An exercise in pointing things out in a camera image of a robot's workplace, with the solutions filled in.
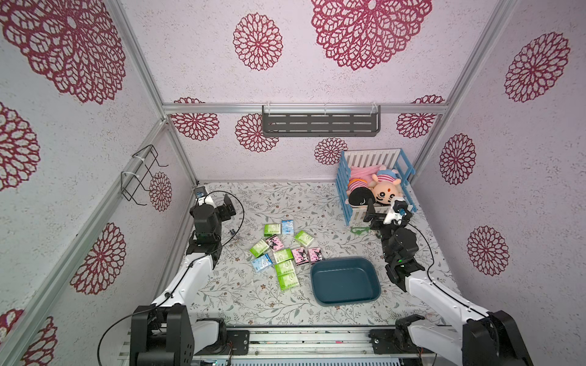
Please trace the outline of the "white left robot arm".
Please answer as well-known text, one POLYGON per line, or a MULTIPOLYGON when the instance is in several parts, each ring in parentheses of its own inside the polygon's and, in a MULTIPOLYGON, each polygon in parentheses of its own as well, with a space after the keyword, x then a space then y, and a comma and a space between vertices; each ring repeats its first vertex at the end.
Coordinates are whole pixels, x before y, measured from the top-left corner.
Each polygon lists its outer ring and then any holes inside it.
POLYGON ((189 213, 194 220, 192 237, 178 272, 163 293, 131 315, 131 365, 190 365, 201 354, 220 354, 230 347, 225 321, 219 318, 190 320, 188 306, 212 276, 227 240, 222 224, 237 215, 232 193, 224 192, 216 205, 210 193, 199 198, 189 213))

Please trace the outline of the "black-haired plush doll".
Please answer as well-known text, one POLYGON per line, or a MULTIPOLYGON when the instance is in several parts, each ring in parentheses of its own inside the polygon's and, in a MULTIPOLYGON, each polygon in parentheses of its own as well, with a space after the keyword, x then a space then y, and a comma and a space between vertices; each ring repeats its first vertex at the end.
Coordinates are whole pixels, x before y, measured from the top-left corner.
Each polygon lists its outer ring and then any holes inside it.
POLYGON ((404 198, 401 178, 397 169, 384 169, 372 176, 375 185, 368 187, 362 182, 347 186, 347 202, 351 206, 374 204, 389 206, 393 198, 404 198))

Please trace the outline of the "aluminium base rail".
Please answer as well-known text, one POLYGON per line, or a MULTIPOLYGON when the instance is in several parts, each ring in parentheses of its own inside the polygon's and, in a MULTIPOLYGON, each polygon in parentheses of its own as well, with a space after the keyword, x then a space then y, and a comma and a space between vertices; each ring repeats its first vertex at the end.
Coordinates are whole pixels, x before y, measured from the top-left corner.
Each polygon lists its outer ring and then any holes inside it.
POLYGON ((392 345, 394 326, 233 326, 218 354, 190 365, 451 365, 422 348, 392 345))

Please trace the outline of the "pink plush doll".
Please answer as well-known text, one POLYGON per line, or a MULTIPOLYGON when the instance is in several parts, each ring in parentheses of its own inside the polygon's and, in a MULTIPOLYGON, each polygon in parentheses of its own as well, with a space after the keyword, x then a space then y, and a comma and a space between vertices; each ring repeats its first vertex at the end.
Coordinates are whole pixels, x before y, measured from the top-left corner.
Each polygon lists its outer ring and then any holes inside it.
POLYGON ((357 167, 351 166, 350 167, 350 177, 348 186, 356 182, 362 182, 368 187, 373 187, 375 185, 374 180, 372 178, 378 171, 387 169, 385 165, 378 165, 378 166, 368 166, 368 167, 357 167))

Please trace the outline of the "green tissue pack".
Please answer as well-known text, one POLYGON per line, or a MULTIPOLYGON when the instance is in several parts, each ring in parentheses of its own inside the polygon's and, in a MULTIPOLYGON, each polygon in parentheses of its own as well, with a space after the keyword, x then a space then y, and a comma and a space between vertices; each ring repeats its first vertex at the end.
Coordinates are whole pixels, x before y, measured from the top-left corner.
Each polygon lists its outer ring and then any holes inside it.
POLYGON ((265 224, 263 235, 265 237, 280 235, 282 233, 282 224, 265 224))
POLYGON ((278 277, 279 287, 282 291, 287 291, 300 285, 296 273, 288 273, 278 277))
POLYGON ((261 239, 253 245, 250 249, 250 253, 257 259, 264 255, 269 249, 269 244, 264 239, 261 239))
POLYGON ((284 275, 294 274, 295 273, 295 261, 288 260, 285 262, 281 262, 275 265, 276 275, 278 277, 282 277, 284 275))
POLYGON ((294 259, 294 256, 292 254, 291 249, 286 248, 286 249, 281 249, 279 251, 276 251, 273 253, 274 255, 274 259, 275 259, 275 263, 276 264, 280 264, 283 262, 288 262, 290 260, 294 259))
POLYGON ((296 233, 294 239, 303 247, 309 247, 314 242, 314 237, 311 236, 311 234, 305 232, 304 230, 301 230, 298 233, 296 233))

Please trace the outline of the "blue tissue pack top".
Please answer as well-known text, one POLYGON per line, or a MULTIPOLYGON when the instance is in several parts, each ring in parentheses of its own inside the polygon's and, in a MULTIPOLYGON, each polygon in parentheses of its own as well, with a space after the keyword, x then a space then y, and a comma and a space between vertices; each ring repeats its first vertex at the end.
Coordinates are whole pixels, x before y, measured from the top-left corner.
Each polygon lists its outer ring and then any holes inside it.
POLYGON ((281 222, 282 234, 293 236, 295 234, 295 224, 293 220, 283 220, 281 222))

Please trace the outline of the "pink kuromi pack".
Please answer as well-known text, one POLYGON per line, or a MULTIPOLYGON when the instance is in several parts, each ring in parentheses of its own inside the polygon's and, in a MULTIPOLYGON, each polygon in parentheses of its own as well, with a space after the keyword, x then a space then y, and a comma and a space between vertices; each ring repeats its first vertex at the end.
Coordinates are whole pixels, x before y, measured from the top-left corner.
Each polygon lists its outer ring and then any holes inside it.
POLYGON ((321 262, 324 260, 324 255, 323 255, 322 250, 320 248, 310 248, 308 250, 308 255, 309 255, 309 259, 310 259, 311 264, 321 262))
POLYGON ((265 238, 265 241, 273 252, 277 252, 285 248, 284 243, 281 241, 278 235, 267 237, 265 238))
POLYGON ((309 254, 304 247, 299 247, 291 251, 296 265, 304 265, 311 262, 309 254))

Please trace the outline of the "green tissue pack top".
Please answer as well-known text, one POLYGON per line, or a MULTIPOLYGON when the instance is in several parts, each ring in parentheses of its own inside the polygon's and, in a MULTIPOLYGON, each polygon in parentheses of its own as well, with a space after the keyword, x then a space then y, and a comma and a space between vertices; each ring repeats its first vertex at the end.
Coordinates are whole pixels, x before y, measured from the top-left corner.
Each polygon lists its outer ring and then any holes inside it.
POLYGON ((265 224, 263 235, 265 237, 280 235, 282 233, 282 224, 265 224))

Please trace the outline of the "green carabiner keychain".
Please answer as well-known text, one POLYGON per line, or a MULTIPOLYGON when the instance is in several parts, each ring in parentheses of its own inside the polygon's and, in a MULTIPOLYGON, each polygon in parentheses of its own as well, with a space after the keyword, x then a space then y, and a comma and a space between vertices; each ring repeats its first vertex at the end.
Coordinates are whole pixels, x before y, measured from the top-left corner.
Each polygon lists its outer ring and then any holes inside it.
POLYGON ((350 229, 351 233, 354 235, 363 235, 365 233, 368 233, 370 230, 369 227, 352 227, 350 229))

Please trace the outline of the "dark teal storage box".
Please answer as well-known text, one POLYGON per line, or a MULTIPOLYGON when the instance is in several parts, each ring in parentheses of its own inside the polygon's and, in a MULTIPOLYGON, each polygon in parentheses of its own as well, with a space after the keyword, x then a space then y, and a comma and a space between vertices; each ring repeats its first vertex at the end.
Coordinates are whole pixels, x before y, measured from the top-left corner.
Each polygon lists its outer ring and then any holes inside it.
POLYGON ((368 303, 382 289, 374 265, 363 257, 327 259, 311 267, 314 298, 323 307, 368 303))

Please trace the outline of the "green tissue pack bottom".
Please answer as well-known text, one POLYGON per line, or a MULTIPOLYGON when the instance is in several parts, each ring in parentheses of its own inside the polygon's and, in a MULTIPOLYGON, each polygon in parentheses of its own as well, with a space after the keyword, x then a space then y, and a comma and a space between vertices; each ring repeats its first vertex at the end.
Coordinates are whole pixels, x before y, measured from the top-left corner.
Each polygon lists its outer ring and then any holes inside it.
POLYGON ((296 273, 288 273, 278 277, 279 287, 282 291, 287 291, 300 285, 296 273))

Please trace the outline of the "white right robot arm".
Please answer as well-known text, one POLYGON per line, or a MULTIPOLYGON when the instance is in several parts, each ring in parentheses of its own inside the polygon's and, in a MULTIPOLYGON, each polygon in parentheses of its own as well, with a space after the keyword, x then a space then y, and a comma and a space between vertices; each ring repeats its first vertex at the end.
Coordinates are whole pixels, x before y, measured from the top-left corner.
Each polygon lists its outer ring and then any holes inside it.
POLYGON ((396 340, 428 349, 456 365, 531 365, 511 315, 466 300, 438 283, 416 260, 417 239, 423 234, 411 225, 411 217, 404 201, 396 201, 382 214, 369 202, 364 221, 380 235, 389 281, 426 303, 448 325, 438 326, 422 316, 405 317, 395 323, 396 340))

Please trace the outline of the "blue tissue pack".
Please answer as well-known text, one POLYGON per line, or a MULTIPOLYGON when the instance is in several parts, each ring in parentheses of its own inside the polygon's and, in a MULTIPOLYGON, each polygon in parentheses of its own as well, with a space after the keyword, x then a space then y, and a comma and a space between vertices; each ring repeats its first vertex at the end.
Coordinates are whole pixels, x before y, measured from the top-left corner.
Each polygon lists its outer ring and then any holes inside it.
POLYGON ((273 266, 273 261, 269 254, 263 254, 251 262, 255 272, 261 272, 273 266))
POLYGON ((293 236, 295 234, 295 224, 293 220, 283 220, 281 222, 282 234, 293 236))

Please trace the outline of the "blue tissue pack left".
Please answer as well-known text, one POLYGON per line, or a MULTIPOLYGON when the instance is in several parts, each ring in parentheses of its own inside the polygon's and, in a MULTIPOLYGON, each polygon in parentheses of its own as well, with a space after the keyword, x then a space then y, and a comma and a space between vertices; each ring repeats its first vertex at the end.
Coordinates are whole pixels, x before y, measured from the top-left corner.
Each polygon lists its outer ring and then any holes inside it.
POLYGON ((251 262, 255 272, 261 272, 273 266, 273 261, 269 254, 263 254, 251 262))

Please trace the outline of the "blue white toy crib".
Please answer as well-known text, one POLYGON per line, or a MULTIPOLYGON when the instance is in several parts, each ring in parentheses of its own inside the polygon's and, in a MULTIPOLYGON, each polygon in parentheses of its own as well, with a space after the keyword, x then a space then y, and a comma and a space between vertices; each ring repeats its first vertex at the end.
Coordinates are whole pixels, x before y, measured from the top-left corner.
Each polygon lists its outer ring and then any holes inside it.
POLYGON ((336 188, 348 227, 366 227, 368 199, 374 198, 377 213, 385 214, 391 195, 406 200, 408 209, 418 208, 407 190, 408 179, 415 174, 402 149, 343 151, 337 169, 336 188))

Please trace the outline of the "grey wall shelf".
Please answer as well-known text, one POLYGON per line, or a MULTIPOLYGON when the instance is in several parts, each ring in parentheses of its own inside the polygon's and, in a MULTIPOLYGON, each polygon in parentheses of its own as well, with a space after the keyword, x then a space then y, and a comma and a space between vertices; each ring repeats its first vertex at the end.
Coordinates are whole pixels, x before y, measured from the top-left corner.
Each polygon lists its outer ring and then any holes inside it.
POLYGON ((261 128, 265 137, 375 137, 381 114, 378 105, 354 113, 277 113, 262 107, 261 128))

